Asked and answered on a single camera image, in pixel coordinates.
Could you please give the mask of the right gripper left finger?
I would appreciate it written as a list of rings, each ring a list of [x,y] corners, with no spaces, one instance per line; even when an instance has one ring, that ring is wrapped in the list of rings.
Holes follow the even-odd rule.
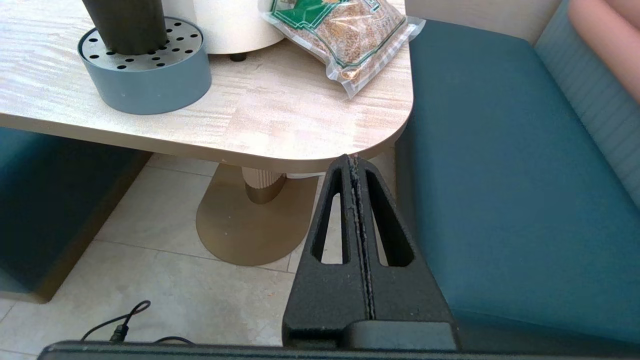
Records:
[[[327,170],[282,319],[286,347],[337,347],[350,324],[373,316],[354,170],[346,154]],[[322,258],[336,195],[342,262],[329,264]]]

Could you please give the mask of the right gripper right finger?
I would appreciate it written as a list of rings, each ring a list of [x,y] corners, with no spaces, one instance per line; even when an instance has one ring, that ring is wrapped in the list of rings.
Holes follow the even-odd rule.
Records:
[[[354,196],[366,319],[453,323],[381,173],[360,157],[354,158]]]

